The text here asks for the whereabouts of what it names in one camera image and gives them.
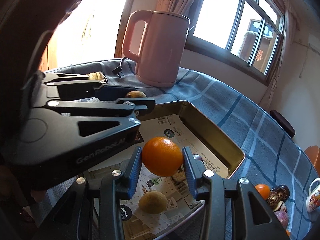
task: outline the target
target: window sill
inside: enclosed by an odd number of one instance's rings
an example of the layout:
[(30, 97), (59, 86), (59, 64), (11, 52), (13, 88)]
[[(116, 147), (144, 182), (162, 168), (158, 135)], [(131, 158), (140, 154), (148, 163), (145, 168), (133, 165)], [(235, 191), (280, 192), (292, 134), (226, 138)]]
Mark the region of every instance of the window sill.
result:
[(269, 86), (268, 82), (266, 81), (266, 76), (263, 75), (259, 70), (256, 70), (255, 68), (250, 69), (248, 66), (249, 64), (245, 62), (244, 60), (240, 59), (236, 55), (231, 54), (227, 50), (217, 47), (215, 50), (208, 50), (205, 48), (202, 48), (201, 46), (197, 46), (187, 40), (185, 44), (185, 49), (191, 50), (193, 52), (205, 55), (207, 57), (213, 58), (215, 60), (218, 60), (220, 62), (223, 62), (231, 67), (236, 68), (237, 70), (240, 70), (241, 72), (245, 73), (246, 75), (254, 78), (255, 80), (259, 81), (265, 86)]

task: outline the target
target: table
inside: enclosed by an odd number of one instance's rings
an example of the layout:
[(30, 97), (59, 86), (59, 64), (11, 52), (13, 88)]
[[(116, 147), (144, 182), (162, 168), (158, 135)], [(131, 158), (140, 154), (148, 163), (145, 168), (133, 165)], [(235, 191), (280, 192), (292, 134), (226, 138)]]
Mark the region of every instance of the table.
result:
[[(125, 60), (123, 77), (112, 74), (120, 60), (108, 60), (68, 66), (53, 70), (59, 73), (86, 74), (102, 71), (109, 84), (130, 85), (144, 92), (156, 103), (188, 100), (215, 122), (246, 154), (246, 159), (231, 180), (247, 177), (252, 184), (267, 184), (270, 188), (285, 184), (290, 189), (286, 202), (291, 239), (302, 239), (320, 213), (307, 213), (306, 198), (311, 182), (318, 177), (310, 160), (284, 130), (254, 102), (238, 91), (206, 74), (180, 68), (172, 88), (150, 87), (136, 80), (135, 62)], [(74, 179), (48, 190), (46, 199), (33, 207), (37, 222), (46, 216)], [(226, 205), (226, 239), (231, 239), (231, 205)], [(170, 233), (165, 239), (198, 239), (202, 212)]]

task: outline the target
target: window pane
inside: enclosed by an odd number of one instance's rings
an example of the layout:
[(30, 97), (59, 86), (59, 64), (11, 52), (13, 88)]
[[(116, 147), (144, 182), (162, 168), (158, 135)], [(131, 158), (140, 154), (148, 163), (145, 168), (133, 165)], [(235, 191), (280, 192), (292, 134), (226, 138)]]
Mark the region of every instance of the window pane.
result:
[(204, 0), (194, 36), (225, 48), (239, 0)]
[(280, 23), (280, 15), (276, 13), (276, 10), (270, 6), (270, 4), (266, 0), (259, 0), (260, 7), (266, 12), (266, 14), (270, 17), (273, 23), (279, 27)]
[(261, 20), (261, 15), (246, 2), (231, 53), (249, 61)]
[(253, 63), (253, 66), (264, 74), (266, 74), (266, 72), (268, 71), (268, 62), (269, 59), (272, 57), (272, 52), (276, 44), (277, 38), (278, 36), (276, 32), (267, 23), (264, 29), (263, 38), (258, 49), (257, 56)]

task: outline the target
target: orange fruit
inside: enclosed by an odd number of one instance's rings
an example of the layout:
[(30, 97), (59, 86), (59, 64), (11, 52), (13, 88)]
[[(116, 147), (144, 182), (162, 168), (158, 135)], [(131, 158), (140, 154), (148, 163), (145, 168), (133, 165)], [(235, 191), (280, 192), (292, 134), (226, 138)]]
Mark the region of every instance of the orange fruit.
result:
[(258, 184), (255, 186), (256, 190), (260, 193), (264, 200), (266, 200), (270, 195), (270, 188), (265, 184)]
[(142, 149), (142, 162), (153, 174), (174, 175), (183, 163), (182, 153), (175, 143), (165, 137), (154, 137)]

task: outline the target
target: blue gripper pad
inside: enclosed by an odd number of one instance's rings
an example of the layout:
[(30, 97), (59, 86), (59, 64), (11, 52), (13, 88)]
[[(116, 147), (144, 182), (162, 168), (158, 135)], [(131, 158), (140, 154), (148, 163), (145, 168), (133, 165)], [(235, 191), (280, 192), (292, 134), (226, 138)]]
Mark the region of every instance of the blue gripper pad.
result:
[(119, 179), (119, 183), (116, 182), (116, 192), (120, 199), (130, 200), (136, 192), (138, 179), (142, 166), (142, 148), (135, 147), (131, 159), (124, 171), (123, 176)]
[(204, 184), (202, 179), (202, 173), (206, 170), (203, 162), (193, 158), (189, 147), (183, 147), (182, 155), (190, 194), (195, 200), (205, 199), (204, 196), (209, 193), (210, 187)]

